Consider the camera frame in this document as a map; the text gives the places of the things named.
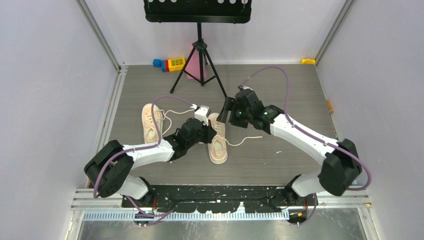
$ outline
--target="black stand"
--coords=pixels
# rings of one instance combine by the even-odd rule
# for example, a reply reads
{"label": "black stand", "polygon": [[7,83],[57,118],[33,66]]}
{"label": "black stand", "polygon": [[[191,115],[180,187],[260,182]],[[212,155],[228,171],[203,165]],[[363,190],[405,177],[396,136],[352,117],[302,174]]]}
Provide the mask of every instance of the black stand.
{"label": "black stand", "polygon": [[[185,61],[184,67],[182,68],[181,72],[179,72],[179,75],[175,83],[173,84],[171,90],[169,91],[171,94],[174,92],[175,87],[177,86],[178,81],[180,80],[183,73],[186,73],[187,75],[192,77],[194,80],[198,81],[201,86],[204,86],[205,84],[209,83],[211,80],[216,78],[216,80],[218,80],[219,86],[221,87],[222,93],[224,94],[224,97],[227,97],[227,93],[225,92],[223,83],[221,82],[220,77],[218,76],[217,70],[215,69],[211,56],[209,56],[208,50],[206,49],[207,47],[208,45],[203,41],[203,38],[202,38],[202,24],[198,22],[197,23],[197,41],[193,43],[193,49],[191,50],[190,55],[187,58],[187,61]],[[187,64],[189,63],[190,59],[195,53],[195,50],[197,50],[199,54],[200,79],[198,79],[197,77],[193,76],[191,73],[186,71]],[[209,64],[212,67],[212,70],[214,73],[214,75],[206,81],[205,81],[204,69],[203,69],[204,56],[206,56],[207,60],[209,61]]]}

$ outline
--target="robotic arm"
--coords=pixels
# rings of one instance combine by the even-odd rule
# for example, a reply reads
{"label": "robotic arm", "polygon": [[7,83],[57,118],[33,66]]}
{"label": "robotic arm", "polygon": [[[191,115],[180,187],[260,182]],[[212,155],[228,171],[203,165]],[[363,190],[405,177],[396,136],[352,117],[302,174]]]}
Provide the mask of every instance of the robotic arm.
{"label": "robotic arm", "polygon": [[231,111],[229,117],[231,125],[247,128],[248,124],[252,124],[258,130],[295,145],[322,166],[320,171],[297,175],[289,182],[285,187],[285,194],[290,203],[295,203],[300,197],[323,191],[341,196],[359,176],[362,171],[361,165],[329,146],[329,144],[339,146],[358,156],[352,141],[345,139],[339,142],[323,136],[296,122],[282,109],[274,105],[264,106],[251,88],[241,85],[239,90],[235,98],[225,99],[218,121],[225,123],[228,112]]}
{"label": "robotic arm", "polygon": [[129,175],[134,168],[156,163],[168,162],[186,155],[188,149],[197,143],[211,143],[217,132],[209,123],[209,107],[200,106],[194,112],[194,118],[189,118],[175,133],[168,135],[156,143],[141,145],[121,145],[117,140],[108,142],[84,168],[85,174],[95,183],[106,162],[115,154],[119,155],[109,165],[100,178],[98,193],[107,198],[113,194],[130,196],[139,204],[148,204],[153,198],[153,189],[142,177]]}

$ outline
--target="wood grain surface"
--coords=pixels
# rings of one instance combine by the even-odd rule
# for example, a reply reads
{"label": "wood grain surface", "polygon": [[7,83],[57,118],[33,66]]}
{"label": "wood grain surface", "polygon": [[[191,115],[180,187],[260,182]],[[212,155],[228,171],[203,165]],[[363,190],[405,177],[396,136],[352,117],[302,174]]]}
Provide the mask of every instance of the wood grain surface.
{"label": "wood grain surface", "polygon": [[[228,94],[233,97],[237,86],[265,65],[216,65],[216,70]],[[327,111],[326,100],[313,65],[283,65],[290,77],[289,114],[314,131],[334,138],[333,124]],[[207,75],[213,74],[206,66]],[[162,72],[151,65],[130,66],[120,96],[110,140],[121,144],[143,144],[141,112],[143,106],[157,97],[169,95],[179,72]],[[284,108],[286,80],[278,69],[267,69],[247,84],[253,88],[265,106],[276,105]],[[187,79],[185,74],[178,83],[175,96],[189,100],[198,106],[209,106],[212,112],[219,112],[224,96],[214,79],[205,86]],[[183,112],[188,105],[180,100],[161,99],[158,106],[164,110]],[[193,112],[183,115],[170,113],[173,133]],[[166,120],[163,130],[169,125]],[[131,171],[133,176],[142,176],[151,184],[202,184],[202,185],[285,185],[295,175],[319,169],[319,165],[306,153],[283,139],[256,130],[226,125],[226,138],[230,143],[239,143],[247,136],[263,136],[247,139],[240,146],[227,146],[228,160],[221,165],[209,159],[206,144],[197,144],[184,157],[165,163],[153,163]]]}

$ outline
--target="beige shoe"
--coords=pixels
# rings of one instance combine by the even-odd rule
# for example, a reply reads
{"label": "beige shoe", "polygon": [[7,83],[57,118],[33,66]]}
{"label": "beige shoe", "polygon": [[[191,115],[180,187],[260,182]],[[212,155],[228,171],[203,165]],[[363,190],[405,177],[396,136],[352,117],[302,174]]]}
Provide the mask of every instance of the beige shoe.
{"label": "beige shoe", "polygon": [[[153,114],[159,130],[162,132],[164,117],[162,116],[161,110],[156,105],[153,107]],[[141,120],[143,122],[144,143],[150,144],[157,142],[159,140],[159,136],[156,131],[155,124],[153,123],[151,103],[144,105],[143,111],[141,112]]]}
{"label": "beige shoe", "polygon": [[225,124],[217,121],[219,113],[211,113],[208,117],[212,128],[216,131],[216,136],[212,138],[212,143],[207,144],[209,157],[214,164],[223,164],[227,160],[227,143],[225,138]]}

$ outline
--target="music stand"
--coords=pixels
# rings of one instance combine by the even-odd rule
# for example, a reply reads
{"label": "music stand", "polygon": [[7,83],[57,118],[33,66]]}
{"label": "music stand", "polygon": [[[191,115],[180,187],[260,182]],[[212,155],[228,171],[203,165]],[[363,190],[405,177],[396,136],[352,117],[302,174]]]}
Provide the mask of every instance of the music stand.
{"label": "music stand", "polygon": [[[160,2],[159,0],[151,0],[151,2],[149,2],[149,0],[143,1],[146,19],[149,22],[197,23],[197,41],[192,44],[193,49],[169,92],[171,94],[174,92],[181,76],[183,73],[186,73],[194,80],[198,81],[201,86],[204,86],[216,78],[222,93],[227,97],[227,93],[218,76],[214,63],[206,49],[208,45],[202,38],[202,23],[245,24],[251,19],[252,0],[235,0],[234,3],[231,3],[230,0],[221,0],[223,1],[222,3],[219,3],[218,0],[174,0],[175,2],[171,0],[164,0],[164,2]],[[199,55],[200,79],[186,71],[187,64],[192,58],[195,50],[198,51]],[[208,80],[204,79],[204,57],[209,61],[214,73],[214,76]]]}

